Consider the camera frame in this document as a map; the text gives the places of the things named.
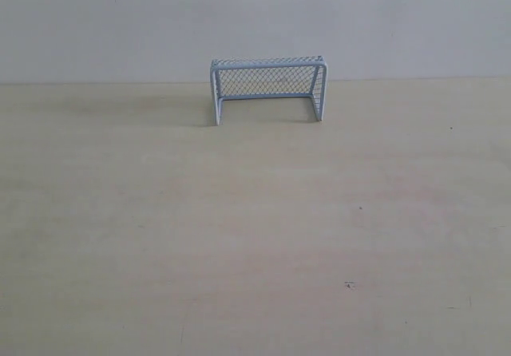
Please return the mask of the white miniature soccer goal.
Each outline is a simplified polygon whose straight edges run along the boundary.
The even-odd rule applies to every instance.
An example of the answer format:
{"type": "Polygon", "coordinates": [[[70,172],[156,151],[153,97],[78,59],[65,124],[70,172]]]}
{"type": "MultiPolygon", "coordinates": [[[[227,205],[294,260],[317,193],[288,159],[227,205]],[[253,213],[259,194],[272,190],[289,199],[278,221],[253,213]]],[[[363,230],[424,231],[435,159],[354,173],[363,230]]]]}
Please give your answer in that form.
{"type": "Polygon", "coordinates": [[[328,66],[322,56],[216,59],[209,70],[215,122],[225,101],[307,98],[317,121],[324,118],[328,66]]]}

